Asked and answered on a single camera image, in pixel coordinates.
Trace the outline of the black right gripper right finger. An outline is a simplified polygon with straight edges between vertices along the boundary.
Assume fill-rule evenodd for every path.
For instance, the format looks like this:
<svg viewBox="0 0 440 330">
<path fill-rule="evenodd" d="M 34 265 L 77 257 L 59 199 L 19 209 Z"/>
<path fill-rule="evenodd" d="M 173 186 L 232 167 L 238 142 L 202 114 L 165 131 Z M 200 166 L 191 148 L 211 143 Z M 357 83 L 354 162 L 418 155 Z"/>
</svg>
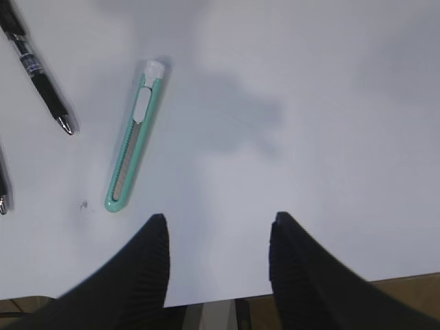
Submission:
<svg viewBox="0 0 440 330">
<path fill-rule="evenodd" d="M 269 280 L 284 329 L 438 329 L 326 251 L 288 212 L 269 240 Z"/>
</svg>

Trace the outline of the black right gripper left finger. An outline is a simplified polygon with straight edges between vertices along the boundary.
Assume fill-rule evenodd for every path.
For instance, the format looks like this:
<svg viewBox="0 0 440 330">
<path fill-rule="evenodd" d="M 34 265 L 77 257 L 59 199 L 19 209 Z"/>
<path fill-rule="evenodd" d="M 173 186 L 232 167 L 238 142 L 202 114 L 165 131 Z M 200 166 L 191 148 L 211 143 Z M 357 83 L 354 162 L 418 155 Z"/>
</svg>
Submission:
<svg viewBox="0 0 440 330">
<path fill-rule="evenodd" d="M 95 274 L 9 329 L 164 329 L 170 268 L 166 219 L 154 214 Z"/>
</svg>

